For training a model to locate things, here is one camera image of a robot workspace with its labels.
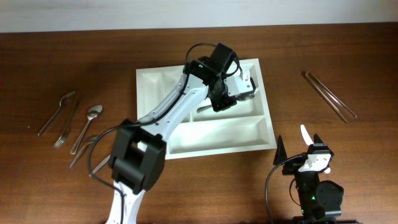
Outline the large steel spoon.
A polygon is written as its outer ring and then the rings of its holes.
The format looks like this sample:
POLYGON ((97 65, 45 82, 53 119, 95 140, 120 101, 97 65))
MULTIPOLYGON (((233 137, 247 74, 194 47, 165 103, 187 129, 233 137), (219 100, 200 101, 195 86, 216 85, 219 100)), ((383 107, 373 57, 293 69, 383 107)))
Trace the large steel spoon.
MULTIPOLYGON (((255 94, 252 93, 252 94, 249 94, 249 95, 246 95, 246 96, 239 96, 239 97, 236 98, 236 100, 237 101, 247 101, 247 100, 253 99, 254 97, 255 97, 255 94)), ((197 109, 197 113, 201 113, 201 112, 203 112, 203 111, 205 111, 207 109, 210 109, 210 108, 212 108, 212 105, 199 107, 197 109)))
POLYGON ((103 111, 103 105, 94 105, 88 110, 87 115, 86 115, 87 122, 86 122, 85 126, 83 127, 83 129, 81 130, 81 133, 79 134, 78 138, 74 142, 74 144, 70 150, 70 154, 76 154, 77 149, 78 149, 80 143, 82 142, 83 137, 85 136, 85 133, 86 133, 91 121, 93 119, 95 119, 96 117, 98 117, 102 113, 102 111, 103 111))

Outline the steel fork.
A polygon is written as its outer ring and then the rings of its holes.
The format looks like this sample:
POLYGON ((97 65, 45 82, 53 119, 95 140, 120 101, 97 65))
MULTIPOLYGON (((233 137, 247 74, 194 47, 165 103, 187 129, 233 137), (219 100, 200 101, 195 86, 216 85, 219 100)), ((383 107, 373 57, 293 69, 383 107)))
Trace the steel fork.
POLYGON ((73 104, 73 107, 72 107, 72 109, 71 109, 71 111, 69 113, 68 119, 65 122, 62 134, 58 138, 58 140, 55 142, 55 144, 53 145, 54 148, 56 148, 56 149, 60 148, 65 143, 65 141, 67 140, 67 137, 68 137, 69 132, 70 132, 70 124, 71 124, 71 122, 72 122, 72 120, 74 118, 74 115, 75 115, 76 110, 78 108, 78 104, 79 104, 79 97, 76 97, 76 99, 74 101, 74 104, 73 104))
POLYGON ((43 133, 47 130, 47 128, 51 125, 51 123, 55 120, 55 118, 58 116, 59 112, 61 111, 61 109, 65 105, 66 101, 68 99, 70 99, 72 96, 75 96, 75 95, 76 95, 76 91, 71 91, 71 92, 67 93, 65 96, 63 96, 60 99, 59 107, 58 107, 57 111, 54 112, 54 114, 49 118, 49 120, 44 124, 44 126, 37 133, 38 137, 43 135, 43 133))

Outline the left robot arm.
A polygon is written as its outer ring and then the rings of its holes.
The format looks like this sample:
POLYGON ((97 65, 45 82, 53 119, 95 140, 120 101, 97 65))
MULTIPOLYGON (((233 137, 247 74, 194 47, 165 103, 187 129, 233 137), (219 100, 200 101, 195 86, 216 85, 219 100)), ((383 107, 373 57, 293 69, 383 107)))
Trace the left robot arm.
POLYGON ((108 223, 135 223, 142 198, 159 179, 167 141, 187 114, 205 99, 214 112, 246 101, 256 87, 243 73, 236 52, 223 45, 213 53, 187 60, 174 89, 147 115, 119 126, 108 165, 114 198, 108 223))

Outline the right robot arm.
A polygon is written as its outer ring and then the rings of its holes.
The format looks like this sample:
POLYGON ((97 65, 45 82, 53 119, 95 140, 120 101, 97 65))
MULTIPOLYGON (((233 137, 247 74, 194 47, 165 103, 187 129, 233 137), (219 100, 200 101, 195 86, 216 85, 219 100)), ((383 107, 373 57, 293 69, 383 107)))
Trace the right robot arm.
POLYGON ((342 214, 344 188, 319 179, 319 174, 330 168, 334 153, 317 134, 313 137, 307 152, 288 158, 279 136, 273 164, 283 167, 283 175, 294 176, 302 215, 293 217, 292 223, 336 223, 342 214))

